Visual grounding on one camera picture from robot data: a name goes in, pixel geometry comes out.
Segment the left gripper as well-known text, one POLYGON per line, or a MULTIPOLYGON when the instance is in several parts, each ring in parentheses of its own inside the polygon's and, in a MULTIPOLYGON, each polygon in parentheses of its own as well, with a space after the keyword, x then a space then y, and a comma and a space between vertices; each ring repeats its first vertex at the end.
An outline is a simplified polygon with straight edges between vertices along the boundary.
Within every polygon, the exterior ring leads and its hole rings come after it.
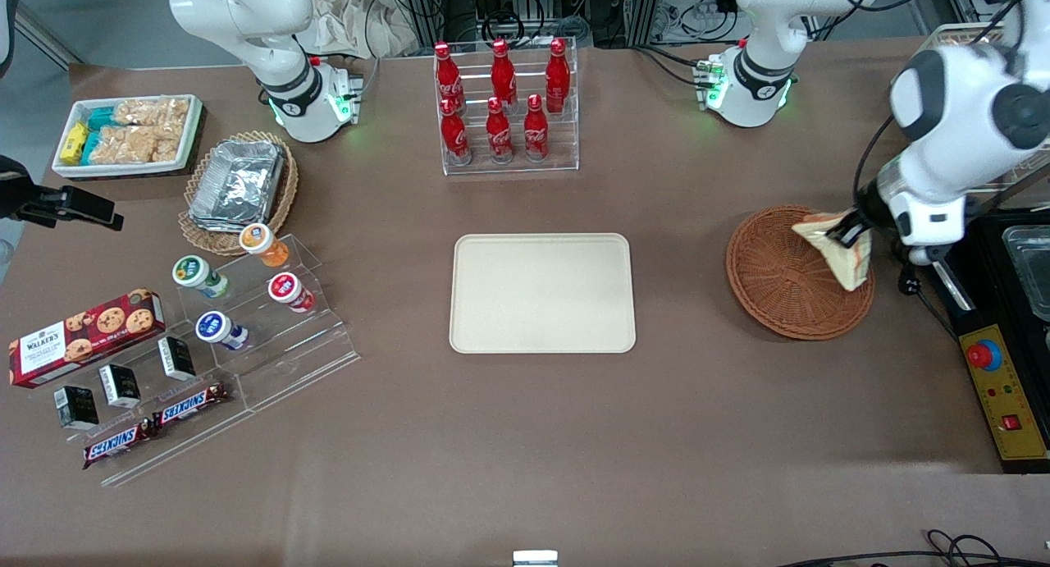
POLYGON ((900 193, 899 163, 886 163, 879 173, 854 193, 854 208, 833 224, 825 237, 841 248, 854 248, 866 231, 907 233, 907 212, 892 209, 890 200, 900 193))

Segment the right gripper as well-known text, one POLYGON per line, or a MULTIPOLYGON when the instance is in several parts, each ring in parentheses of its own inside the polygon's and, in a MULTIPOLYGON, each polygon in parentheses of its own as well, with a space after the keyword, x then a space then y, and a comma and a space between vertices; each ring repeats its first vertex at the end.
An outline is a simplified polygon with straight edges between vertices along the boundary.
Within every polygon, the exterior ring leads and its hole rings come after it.
POLYGON ((60 190, 38 185, 21 163, 7 156, 1 156, 1 218, 88 222, 112 231, 121 231, 124 226, 124 217, 116 212, 116 202, 70 185, 60 190))

